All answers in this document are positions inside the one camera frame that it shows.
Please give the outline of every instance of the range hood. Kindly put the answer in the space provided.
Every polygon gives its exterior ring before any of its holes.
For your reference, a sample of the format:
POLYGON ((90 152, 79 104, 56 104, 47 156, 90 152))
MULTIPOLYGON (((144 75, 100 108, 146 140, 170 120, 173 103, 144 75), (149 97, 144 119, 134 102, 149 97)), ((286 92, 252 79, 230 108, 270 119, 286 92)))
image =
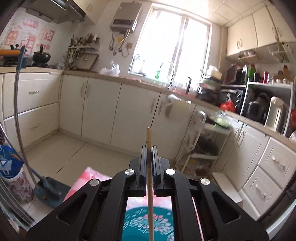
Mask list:
POLYGON ((82 22, 86 15, 73 0, 27 0, 22 7, 47 22, 82 22))

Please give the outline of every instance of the ceiling panel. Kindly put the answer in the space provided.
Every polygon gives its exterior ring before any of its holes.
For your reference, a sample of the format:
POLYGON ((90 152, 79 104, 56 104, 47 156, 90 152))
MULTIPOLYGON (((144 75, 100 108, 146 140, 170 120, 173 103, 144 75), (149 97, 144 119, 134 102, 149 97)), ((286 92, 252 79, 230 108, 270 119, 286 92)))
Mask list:
POLYGON ((149 0, 178 7, 220 26, 229 27, 240 19, 270 5, 268 0, 149 0))

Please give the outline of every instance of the dustpan handle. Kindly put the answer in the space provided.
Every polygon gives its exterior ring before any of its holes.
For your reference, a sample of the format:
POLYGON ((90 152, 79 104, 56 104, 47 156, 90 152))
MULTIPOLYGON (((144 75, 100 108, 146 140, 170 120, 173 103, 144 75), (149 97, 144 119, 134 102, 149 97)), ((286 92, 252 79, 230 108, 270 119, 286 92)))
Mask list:
POLYGON ((19 120, 18 120, 18 110, 17 110, 17 91, 18 91, 18 82, 19 82, 19 77, 20 77, 20 70, 22 68, 22 60, 24 58, 24 53, 25 53, 25 46, 22 46, 21 49, 20 49, 20 54, 18 56, 18 60, 17 60, 17 67, 16 67, 16 72, 15 72, 15 86, 14 86, 14 92, 13 92, 13 107, 14 107, 14 118, 15 118, 15 130, 16 130, 16 133, 17 133, 17 140, 19 142, 19 145, 20 145, 20 151, 21 151, 21 156, 22 156, 22 159, 23 159, 23 162, 24 164, 26 165, 28 171, 29 171, 29 174, 36 186, 36 188, 39 188, 34 176, 33 176, 33 173, 32 173, 32 170, 29 166, 29 163, 28 163, 28 160, 27 160, 27 157, 26 157, 26 154, 25 154, 25 150, 24 150, 24 146, 22 144, 22 137, 21 137, 21 134, 20 134, 20 125, 19 125, 19 120))

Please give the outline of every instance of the countertop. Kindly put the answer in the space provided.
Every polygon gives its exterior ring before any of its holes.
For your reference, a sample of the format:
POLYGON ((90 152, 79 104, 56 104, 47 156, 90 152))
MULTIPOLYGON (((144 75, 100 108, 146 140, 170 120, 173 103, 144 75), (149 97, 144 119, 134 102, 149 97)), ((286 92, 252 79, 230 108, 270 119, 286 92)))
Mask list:
MULTIPOLYGON (((0 74, 3 73, 13 73, 15 72, 15 67, 0 67, 0 74)), ((112 81, 112 82, 117 82, 117 83, 123 83, 126 85, 132 85, 136 86, 139 88, 144 88, 147 90, 155 91, 155 92, 160 92, 163 94, 174 94, 178 96, 179 98, 182 98, 184 100, 190 100, 193 103, 200 105, 202 107, 208 108, 213 111, 218 111, 219 108, 215 105, 209 104, 207 102, 201 101, 199 99, 196 99, 191 96, 187 95, 182 95, 179 93, 176 93, 174 91, 170 91, 167 88, 157 86, 154 84, 150 84, 147 82, 142 82, 137 79, 132 79, 132 78, 127 78, 127 77, 113 77, 113 76, 107 76, 107 75, 101 75, 96 72, 84 72, 84 71, 73 71, 73 70, 59 70, 59 69, 50 69, 50 68, 40 68, 40 67, 27 67, 26 69, 22 69, 22 72, 42 72, 42 73, 57 73, 57 74, 70 74, 70 75, 76 75, 76 76, 82 76, 82 77, 89 77, 89 78, 94 78, 94 79, 102 79, 102 80, 107 80, 107 81, 112 81)), ((264 125, 252 121, 248 118, 245 118, 244 116, 238 115, 233 112, 226 111, 226 114, 230 117, 233 117, 243 123, 246 123, 247 125, 250 125, 251 127, 265 133, 268 136, 273 137, 274 139, 278 140, 279 142, 283 143, 285 146, 291 148, 294 152, 296 152, 296 143, 290 141, 288 138, 284 137, 283 135, 280 135, 277 132, 272 131, 271 129, 265 127, 264 125)))

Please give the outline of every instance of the power outlet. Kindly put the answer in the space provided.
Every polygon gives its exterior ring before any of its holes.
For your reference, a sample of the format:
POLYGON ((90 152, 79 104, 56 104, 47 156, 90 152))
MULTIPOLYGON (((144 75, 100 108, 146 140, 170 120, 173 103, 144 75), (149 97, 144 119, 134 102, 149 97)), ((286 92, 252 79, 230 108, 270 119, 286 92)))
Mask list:
POLYGON ((133 47, 133 44, 132 43, 126 43, 126 48, 127 49, 131 49, 133 47))

